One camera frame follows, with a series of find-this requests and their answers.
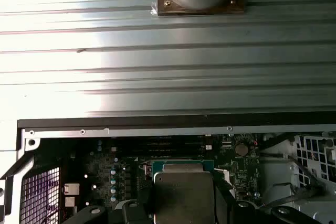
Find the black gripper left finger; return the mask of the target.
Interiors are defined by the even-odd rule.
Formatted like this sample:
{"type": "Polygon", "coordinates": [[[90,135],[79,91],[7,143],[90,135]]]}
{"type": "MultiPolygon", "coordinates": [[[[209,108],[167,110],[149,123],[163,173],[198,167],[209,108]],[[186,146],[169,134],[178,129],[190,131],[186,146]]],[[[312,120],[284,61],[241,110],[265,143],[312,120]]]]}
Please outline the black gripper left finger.
{"type": "Polygon", "coordinates": [[[75,214],[75,223],[153,223],[154,182],[138,191],[136,199],[124,200],[115,208],[88,206],[75,214]]]}

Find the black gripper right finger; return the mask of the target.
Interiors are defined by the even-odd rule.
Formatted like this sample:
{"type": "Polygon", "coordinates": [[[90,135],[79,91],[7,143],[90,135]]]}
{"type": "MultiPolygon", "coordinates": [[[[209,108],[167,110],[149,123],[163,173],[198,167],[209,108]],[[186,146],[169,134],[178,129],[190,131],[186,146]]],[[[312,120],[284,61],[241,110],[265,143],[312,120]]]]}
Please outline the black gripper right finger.
{"type": "Polygon", "coordinates": [[[224,171],[214,169],[216,223],[318,223],[317,220],[285,206],[281,200],[256,207],[249,201],[236,200],[224,179],[224,171]]]}

